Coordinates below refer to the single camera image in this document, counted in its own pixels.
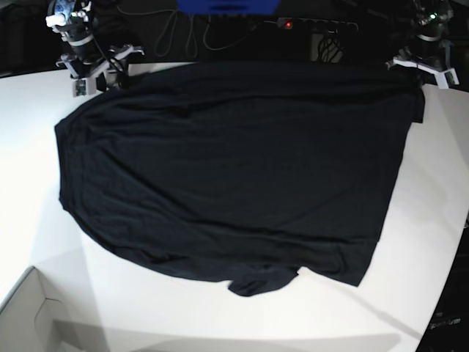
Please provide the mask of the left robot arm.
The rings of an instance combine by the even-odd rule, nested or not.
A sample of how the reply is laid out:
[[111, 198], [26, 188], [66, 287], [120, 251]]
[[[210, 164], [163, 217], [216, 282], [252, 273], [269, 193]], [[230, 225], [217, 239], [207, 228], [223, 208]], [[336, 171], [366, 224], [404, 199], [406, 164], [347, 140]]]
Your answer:
[[415, 68], [432, 75], [437, 86], [448, 89], [459, 84], [451, 66], [452, 42], [446, 39], [454, 11], [448, 1], [414, 1], [410, 27], [393, 35], [396, 53], [385, 66]]

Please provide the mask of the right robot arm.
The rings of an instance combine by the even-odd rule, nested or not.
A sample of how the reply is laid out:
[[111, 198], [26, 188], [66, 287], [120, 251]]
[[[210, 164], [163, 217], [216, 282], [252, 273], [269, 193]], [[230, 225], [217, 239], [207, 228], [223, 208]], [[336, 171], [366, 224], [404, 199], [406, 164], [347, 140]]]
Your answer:
[[124, 88], [129, 80], [129, 57], [145, 55], [128, 29], [128, 22], [110, 10], [118, 1], [51, 1], [45, 23], [66, 48], [56, 62], [70, 77], [95, 77], [105, 87]]

